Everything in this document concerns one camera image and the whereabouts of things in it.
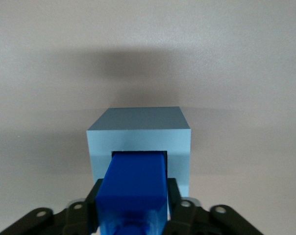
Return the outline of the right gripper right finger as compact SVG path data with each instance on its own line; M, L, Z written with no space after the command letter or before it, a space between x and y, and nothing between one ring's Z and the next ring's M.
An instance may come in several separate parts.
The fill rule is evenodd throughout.
M165 235L260 235L261 232L227 205L206 211L195 198L182 197L175 178L167 180L170 220Z

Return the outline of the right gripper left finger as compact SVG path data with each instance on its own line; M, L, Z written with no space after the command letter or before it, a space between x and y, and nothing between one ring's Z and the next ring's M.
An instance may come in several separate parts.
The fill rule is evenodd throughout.
M0 232L1 235L91 235L99 227L96 195L103 179L98 179L85 199L71 203L59 213L36 208Z

